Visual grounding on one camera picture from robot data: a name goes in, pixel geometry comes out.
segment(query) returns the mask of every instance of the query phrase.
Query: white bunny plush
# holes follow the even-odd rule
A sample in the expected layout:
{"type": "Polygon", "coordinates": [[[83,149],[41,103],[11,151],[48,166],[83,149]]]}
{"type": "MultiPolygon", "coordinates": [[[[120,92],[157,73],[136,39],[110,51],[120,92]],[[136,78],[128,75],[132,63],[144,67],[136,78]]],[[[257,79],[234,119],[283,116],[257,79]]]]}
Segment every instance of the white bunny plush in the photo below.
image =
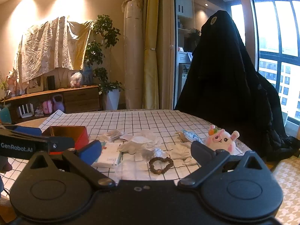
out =
{"type": "Polygon", "coordinates": [[[228,151],[231,155],[236,148],[235,140],[240,136],[238,131],[234,131],[231,135],[224,129],[217,130],[215,125],[210,126],[208,137],[204,144],[212,150],[223,149],[228,151]]]}

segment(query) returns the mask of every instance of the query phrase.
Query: small speaker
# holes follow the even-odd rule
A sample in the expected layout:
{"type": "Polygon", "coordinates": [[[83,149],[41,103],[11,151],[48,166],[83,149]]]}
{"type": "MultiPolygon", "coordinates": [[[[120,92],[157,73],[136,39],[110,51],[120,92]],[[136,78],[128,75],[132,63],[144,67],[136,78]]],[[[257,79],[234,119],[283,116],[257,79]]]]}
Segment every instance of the small speaker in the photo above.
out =
{"type": "Polygon", "coordinates": [[[48,90],[49,91],[55,90],[55,77],[54,77],[54,75],[51,75],[51,76],[47,77],[47,85],[48,85],[48,90]]]}

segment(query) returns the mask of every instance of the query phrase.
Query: person's hand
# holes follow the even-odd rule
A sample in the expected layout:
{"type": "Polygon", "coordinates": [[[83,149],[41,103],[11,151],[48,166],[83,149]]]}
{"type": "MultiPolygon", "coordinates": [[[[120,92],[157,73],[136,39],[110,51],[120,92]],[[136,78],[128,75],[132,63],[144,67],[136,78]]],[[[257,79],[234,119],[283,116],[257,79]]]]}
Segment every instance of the person's hand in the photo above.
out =
{"type": "MultiPolygon", "coordinates": [[[[0,157],[0,171],[9,172],[12,169],[13,169],[13,167],[8,162],[8,158],[7,157],[0,157]]],[[[3,184],[2,179],[0,177],[0,192],[2,192],[3,190],[4,190],[4,184],[3,184]]]]}
{"type": "Polygon", "coordinates": [[[5,163],[4,167],[2,168],[3,172],[9,172],[13,169],[12,165],[7,161],[7,163],[5,163]]]}

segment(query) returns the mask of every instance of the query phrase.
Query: drawer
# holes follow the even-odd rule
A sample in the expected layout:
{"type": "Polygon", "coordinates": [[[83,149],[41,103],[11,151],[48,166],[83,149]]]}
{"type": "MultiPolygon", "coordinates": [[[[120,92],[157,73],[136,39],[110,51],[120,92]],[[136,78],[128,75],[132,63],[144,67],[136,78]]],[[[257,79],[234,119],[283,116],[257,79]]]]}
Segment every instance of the drawer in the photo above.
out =
{"type": "Polygon", "coordinates": [[[80,100],[89,100],[99,98],[98,87],[90,89],[76,89],[64,92],[64,102],[73,102],[80,100]]]}
{"type": "Polygon", "coordinates": [[[81,101],[65,102],[66,113],[80,113],[100,110],[99,97],[81,101]]]}

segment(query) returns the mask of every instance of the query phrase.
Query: wooden bracelet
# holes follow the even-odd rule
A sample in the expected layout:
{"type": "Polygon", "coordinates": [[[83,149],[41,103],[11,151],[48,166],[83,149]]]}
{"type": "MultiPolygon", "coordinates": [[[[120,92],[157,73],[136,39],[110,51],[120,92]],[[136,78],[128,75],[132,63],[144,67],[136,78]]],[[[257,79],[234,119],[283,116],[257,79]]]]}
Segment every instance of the wooden bracelet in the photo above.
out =
{"type": "Polygon", "coordinates": [[[171,158],[162,158],[162,157],[154,157],[149,161],[150,171],[154,174],[165,174],[166,171],[168,171],[172,166],[174,165],[174,162],[171,158]],[[155,161],[161,161],[161,162],[168,162],[169,164],[164,169],[155,169],[153,163],[155,161]]]}

